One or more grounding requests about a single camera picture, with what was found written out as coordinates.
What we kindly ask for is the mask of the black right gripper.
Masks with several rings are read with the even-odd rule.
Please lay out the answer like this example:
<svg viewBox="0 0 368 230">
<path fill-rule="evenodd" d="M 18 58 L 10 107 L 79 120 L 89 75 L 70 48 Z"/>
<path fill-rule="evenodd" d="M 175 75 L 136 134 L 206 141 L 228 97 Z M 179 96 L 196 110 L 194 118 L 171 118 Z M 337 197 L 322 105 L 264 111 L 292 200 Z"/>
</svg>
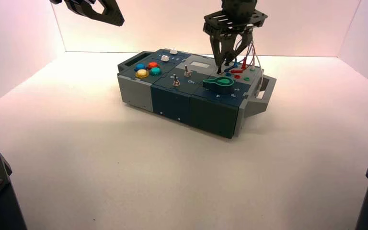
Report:
<svg viewBox="0 0 368 230">
<path fill-rule="evenodd" d="M 263 26 L 268 15 L 256 9 L 256 0 L 223 0 L 221 10 L 204 17 L 203 31 L 210 35 L 210 44 L 217 67 L 222 68 L 224 50 L 222 41 L 231 38 L 225 62 L 233 61 L 253 40 L 253 28 Z"/>
</svg>

